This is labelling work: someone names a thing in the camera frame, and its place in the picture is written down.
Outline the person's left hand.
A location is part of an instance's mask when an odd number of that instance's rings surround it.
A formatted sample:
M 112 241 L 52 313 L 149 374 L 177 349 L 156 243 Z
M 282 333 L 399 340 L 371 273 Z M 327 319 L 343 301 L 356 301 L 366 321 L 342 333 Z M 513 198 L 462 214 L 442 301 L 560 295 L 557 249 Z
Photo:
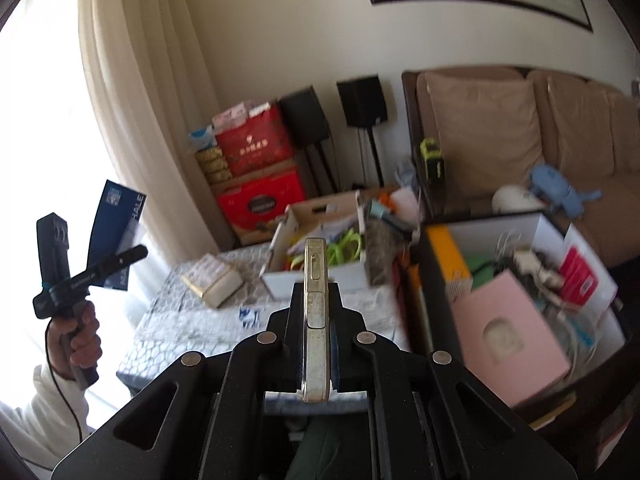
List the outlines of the person's left hand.
M 58 376 L 74 380 L 72 367 L 93 367 L 102 356 L 101 339 L 98 336 L 100 323 L 96 318 L 96 309 L 91 301 L 78 304 L 81 313 L 81 329 L 78 330 L 76 318 L 51 318 L 48 325 L 47 350 L 52 370 Z M 62 338 L 76 333 L 70 340 L 70 356 L 66 356 Z

